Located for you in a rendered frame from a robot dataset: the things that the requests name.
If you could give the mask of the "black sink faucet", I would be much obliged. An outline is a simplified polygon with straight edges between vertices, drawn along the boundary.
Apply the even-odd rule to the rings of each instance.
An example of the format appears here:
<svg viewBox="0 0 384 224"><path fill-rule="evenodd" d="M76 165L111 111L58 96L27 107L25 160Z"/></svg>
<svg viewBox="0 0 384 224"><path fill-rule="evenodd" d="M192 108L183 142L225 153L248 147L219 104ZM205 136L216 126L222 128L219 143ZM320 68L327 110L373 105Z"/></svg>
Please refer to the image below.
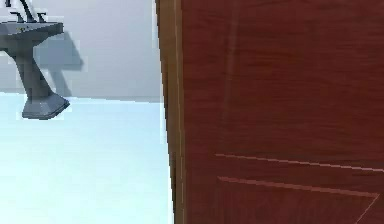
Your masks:
<svg viewBox="0 0 384 224"><path fill-rule="evenodd" d="M4 6L6 8L11 8L12 7L12 1L13 0L4 0ZM9 12L11 15L16 15L17 16L17 23L46 23L47 21L43 18L44 15L46 15L46 12L40 12L37 13L38 19L36 20L35 17L32 15L32 12L29 8L29 5L26 0L16 0L21 3L22 8L24 10L24 13L26 15L27 20L25 21L24 18L22 17L20 12L17 11L12 11Z"/></svg>

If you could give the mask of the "grey pedestal sink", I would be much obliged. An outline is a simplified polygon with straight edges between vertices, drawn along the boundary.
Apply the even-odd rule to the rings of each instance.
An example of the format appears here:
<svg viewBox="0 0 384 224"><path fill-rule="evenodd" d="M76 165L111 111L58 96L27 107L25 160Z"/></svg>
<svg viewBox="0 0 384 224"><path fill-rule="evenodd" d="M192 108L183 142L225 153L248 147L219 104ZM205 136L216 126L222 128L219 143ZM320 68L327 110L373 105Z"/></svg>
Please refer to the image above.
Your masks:
<svg viewBox="0 0 384 224"><path fill-rule="evenodd" d="M33 55L35 46L62 32L60 22L0 23L0 51L15 61L27 95L23 118L48 120L70 105L67 99L52 91Z"/></svg>

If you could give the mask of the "reddish brown wooden door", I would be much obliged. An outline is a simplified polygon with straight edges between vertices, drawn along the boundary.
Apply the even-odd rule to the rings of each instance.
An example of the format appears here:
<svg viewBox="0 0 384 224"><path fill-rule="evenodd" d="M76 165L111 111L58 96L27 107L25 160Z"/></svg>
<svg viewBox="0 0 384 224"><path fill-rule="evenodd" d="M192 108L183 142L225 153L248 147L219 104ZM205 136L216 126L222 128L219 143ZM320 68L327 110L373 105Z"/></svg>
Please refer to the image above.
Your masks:
<svg viewBox="0 0 384 224"><path fill-rule="evenodd" d="M155 0L174 224L384 224L384 0Z"/></svg>

